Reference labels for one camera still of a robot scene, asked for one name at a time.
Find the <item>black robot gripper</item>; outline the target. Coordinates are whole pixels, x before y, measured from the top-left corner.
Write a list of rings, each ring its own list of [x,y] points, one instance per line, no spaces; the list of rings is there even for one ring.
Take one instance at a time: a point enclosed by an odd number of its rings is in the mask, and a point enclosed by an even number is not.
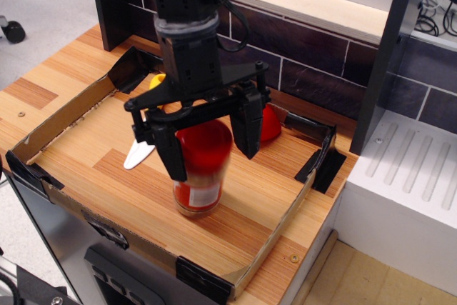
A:
[[[269,100],[262,61],[223,66],[216,15],[172,22],[154,18],[166,73],[162,85],[128,100],[138,141],[154,143],[169,176],[186,181],[184,155],[176,132],[229,116],[236,146],[252,159],[260,149],[263,109]]]

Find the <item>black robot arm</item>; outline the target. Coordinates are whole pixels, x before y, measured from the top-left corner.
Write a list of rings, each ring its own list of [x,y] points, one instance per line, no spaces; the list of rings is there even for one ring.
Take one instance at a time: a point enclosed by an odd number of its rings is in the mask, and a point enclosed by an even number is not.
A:
[[[218,10],[230,0],[155,0],[154,27],[166,77],[125,103],[137,141],[156,147],[169,176],[187,179],[176,132],[228,116],[238,149],[248,158],[260,148],[263,110],[270,100],[267,64],[222,66]]]

